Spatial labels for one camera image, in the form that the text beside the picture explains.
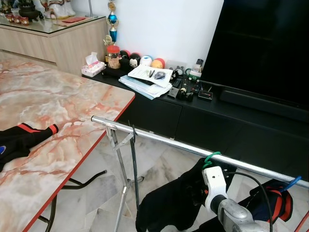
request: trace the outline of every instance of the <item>tissue box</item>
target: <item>tissue box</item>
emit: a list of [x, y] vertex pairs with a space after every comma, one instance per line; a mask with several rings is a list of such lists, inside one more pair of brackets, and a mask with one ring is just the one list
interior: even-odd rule
[[106, 68], [106, 64], [101, 61], [96, 61], [90, 65], [84, 65], [82, 67], [82, 74], [89, 77], [94, 77], [100, 71]]

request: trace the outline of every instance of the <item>floor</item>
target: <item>floor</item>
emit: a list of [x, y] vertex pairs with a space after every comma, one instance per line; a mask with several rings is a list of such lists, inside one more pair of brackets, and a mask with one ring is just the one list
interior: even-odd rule
[[[117, 132], [121, 141], [127, 134]], [[182, 173], [191, 169], [200, 158], [197, 155], [170, 147], [157, 141], [137, 137], [136, 141], [138, 175], [145, 180], [139, 184], [140, 202], [152, 190], [178, 178]], [[133, 179], [132, 157], [129, 143], [121, 148], [128, 178]], [[122, 182], [120, 166], [114, 155], [108, 138], [105, 136], [91, 152], [86, 161], [75, 172], [72, 178], [85, 182], [98, 172], [107, 170], [107, 173], [97, 178], [89, 186], [80, 190], [61, 190], [57, 198], [56, 217], [52, 232], [112, 232], [118, 207], [120, 204]], [[252, 174], [262, 183], [269, 180], [266, 177]], [[243, 176], [235, 176], [228, 191], [229, 198], [236, 202], [249, 196], [249, 190], [256, 187], [255, 182]], [[293, 232], [309, 209], [308, 190], [293, 187], [290, 193], [294, 200], [294, 211], [288, 222], [278, 219], [274, 224], [276, 232]], [[50, 205], [42, 214], [49, 218]], [[200, 224], [211, 219], [215, 214], [206, 213], [202, 206], [192, 228], [196, 230]], [[134, 189], [128, 192], [119, 232], [136, 232], [135, 229], [136, 205]], [[259, 222], [266, 230], [269, 225]], [[30, 232], [43, 232], [46, 224], [37, 220]], [[302, 231], [309, 229], [307, 220]], [[177, 232], [174, 226], [167, 226], [163, 232]]]

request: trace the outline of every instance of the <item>television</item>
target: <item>television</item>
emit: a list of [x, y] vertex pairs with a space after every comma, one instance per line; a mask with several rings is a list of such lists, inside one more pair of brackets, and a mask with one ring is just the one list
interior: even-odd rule
[[309, 106], [309, 0], [224, 0], [201, 79]]

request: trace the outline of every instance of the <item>red table edge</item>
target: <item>red table edge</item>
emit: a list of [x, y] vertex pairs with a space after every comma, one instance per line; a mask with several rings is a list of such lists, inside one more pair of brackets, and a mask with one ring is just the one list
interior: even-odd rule
[[[129, 105], [135, 99], [135, 94], [133, 98], [128, 102], [128, 104], [122, 109], [119, 115], [115, 118], [114, 121], [117, 121], [118, 118], [123, 114], [123, 112], [129, 107]], [[69, 173], [69, 175], [64, 179], [64, 181], [59, 185], [59, 187], [55, 190], [55, 192], [51, 195], [51, 197], [46, 201], [46, 203], [42, 206], [42, 208], [37, 212], [37, 214], [33, 217], [33, 219], [28, 223], [28, 225], [24, 228], [23, 232], [27, 232], [34, 222], [38, 219], [38, 217], [42, 214], [42, 212], [46, 209], [49, 203], [53, 200], [53, 198], [60, 192], [62, 187], [67, 183], [67, 181], [71, 178], [71, 176], [76, 172], [76, 170], [80, 167], [80, 165], [84, 162], [84, 160], [88, 157], [88, 155], [92, 152], [92, 150], [98, 145], [101, 139], [106, 135], [106, 131], [98, 138], [98, 140], [92, 145], [89, 151], [83, 156], [83, 158], [79, 161], [79, 163], [73, 168], [73, 170]]]

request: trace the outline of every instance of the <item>white wall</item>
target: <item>white wall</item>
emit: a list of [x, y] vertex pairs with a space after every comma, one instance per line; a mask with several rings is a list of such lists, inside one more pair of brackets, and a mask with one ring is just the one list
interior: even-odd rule
[[[130, 52], [195, 64], [206, 59], [223, 0], [115, 0], [117, 45]], [[89, 12], [88, 0], [71, 0]], [[108, 0], [92, 0], [94, 14], [108, 16]]]

